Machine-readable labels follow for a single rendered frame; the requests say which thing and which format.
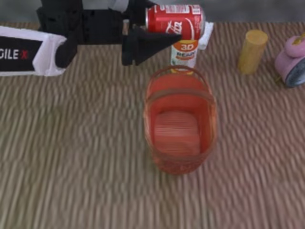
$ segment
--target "black label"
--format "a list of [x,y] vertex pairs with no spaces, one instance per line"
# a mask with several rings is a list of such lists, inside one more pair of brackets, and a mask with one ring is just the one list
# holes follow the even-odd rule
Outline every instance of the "black label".
[[32,72],[41,41],[0,36],[0,72]]

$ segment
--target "red soda can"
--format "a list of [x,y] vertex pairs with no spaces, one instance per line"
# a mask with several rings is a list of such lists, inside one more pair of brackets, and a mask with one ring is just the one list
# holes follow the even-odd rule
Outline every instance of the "red soda can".
[[146,9],[148,32],[176,33],[182,40],[199,40],[205,16],[200,5],[154,5]]

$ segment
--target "red container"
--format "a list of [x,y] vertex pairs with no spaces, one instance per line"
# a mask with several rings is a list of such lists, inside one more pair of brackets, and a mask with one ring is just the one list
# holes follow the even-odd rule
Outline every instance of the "red container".
[[199,40],[204,32],[204,12],[200,5],[154,5],[146,9],[149,32],[176,33],[182,40]]
[[[197,77],[161,75],[173,68],[185,68]],[[204,77],[182,65],[156,72],[146,91],[144,125],[152,158],[161,170],[177,175],[196,170],[216,140],[216,104]]]

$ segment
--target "background wall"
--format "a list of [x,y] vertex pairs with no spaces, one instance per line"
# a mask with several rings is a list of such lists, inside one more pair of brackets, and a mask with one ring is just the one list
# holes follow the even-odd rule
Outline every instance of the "background wall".
[[[154,0],[199,3],[209,21],[305,21],[305,0]],[[86,9],[106,8],[107,0],[83,0]],[[40,0],[0,0],[0,21],[37,21]]]

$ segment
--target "red basket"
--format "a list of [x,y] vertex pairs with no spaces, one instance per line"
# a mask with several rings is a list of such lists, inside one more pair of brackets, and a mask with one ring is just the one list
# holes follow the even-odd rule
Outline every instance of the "red basket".
[[[195,74],[161,75],[174,68]],[[216,140],[216,104],[207,81],[186,66],[157,71],[146,91],[144,125],[152,158],[161,170],[170,174],[196,170]]]

